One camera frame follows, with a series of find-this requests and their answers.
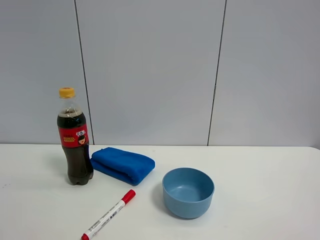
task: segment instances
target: cartoon character on label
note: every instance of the cartoon character on label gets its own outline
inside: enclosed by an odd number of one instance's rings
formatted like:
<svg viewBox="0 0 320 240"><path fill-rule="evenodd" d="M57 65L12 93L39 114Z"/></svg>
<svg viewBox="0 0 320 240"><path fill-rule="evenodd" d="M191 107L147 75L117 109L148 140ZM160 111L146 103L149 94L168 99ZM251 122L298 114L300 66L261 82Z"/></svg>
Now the cartoon character on label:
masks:
<svg viewBox="0 0 320 240"><path fill-rule="evenodd" d="M86 136L85 135L81 135L78 138L78 143L79 143L79 145L84 145L86 143Z"/></svg>

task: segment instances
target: table surface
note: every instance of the table surface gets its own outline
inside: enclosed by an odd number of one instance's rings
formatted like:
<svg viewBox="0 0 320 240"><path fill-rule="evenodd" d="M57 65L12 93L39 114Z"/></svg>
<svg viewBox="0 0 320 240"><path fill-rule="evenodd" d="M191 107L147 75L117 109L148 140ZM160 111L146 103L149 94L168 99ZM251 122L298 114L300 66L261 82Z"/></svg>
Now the table surface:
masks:
<svg viewBox="0 0 320 240"><path fill-rule="evenodd" d="M93 153L103 145L91 145ZM115 146L156 162L138 186L95 171L70 185L60 145L0 144L0 238L79 240L129 190L136 197L95 240L319 240L320 151L311 147ZM191 167L215 183L209 210L170 214L166 172Z"/></svg>

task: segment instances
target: marker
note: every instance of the marker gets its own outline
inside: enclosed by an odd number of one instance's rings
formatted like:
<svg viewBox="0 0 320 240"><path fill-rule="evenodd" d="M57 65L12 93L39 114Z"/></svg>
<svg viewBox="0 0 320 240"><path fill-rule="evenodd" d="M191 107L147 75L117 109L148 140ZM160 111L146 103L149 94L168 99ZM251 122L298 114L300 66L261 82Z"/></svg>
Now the marker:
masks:
<svg viewBox="0 0 320 240"><path fill-rule="evenodd" d="M95 224L86 231L81 240L91 240L114 216L134 198L136 192L132 189L124 195L124 197L114 205L105 215L103 215Z"/></svg>

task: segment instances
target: blue towel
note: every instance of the blue towel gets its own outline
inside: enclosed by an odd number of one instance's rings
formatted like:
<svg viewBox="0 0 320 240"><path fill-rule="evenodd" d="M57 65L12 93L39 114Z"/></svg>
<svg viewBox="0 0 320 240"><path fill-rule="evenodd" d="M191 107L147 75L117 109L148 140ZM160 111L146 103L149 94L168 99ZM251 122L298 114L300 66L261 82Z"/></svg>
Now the blue towel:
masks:
<svg viewBox="0 0 320 240"><path fill-rule="evenodd" d="M113 147L94 152L91 163L95 170L133 186L138 185L156 165L147 156Z"/></svg>

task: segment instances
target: plastic bottle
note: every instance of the plastic bottle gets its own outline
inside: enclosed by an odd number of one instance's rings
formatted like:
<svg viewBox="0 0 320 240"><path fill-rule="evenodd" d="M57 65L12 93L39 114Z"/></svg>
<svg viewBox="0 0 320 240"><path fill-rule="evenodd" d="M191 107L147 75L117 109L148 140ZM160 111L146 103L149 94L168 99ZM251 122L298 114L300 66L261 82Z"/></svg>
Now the plastic bottle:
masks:
<svg viewBox="0 0 320 240"><path fill-rule="evenodd" d="M59 90L63 107L57 117L62 149L68 165L68 177L73 185L85 185L94 175L89 156L87 122L81 108L75 103L75 90Z"/></svg>

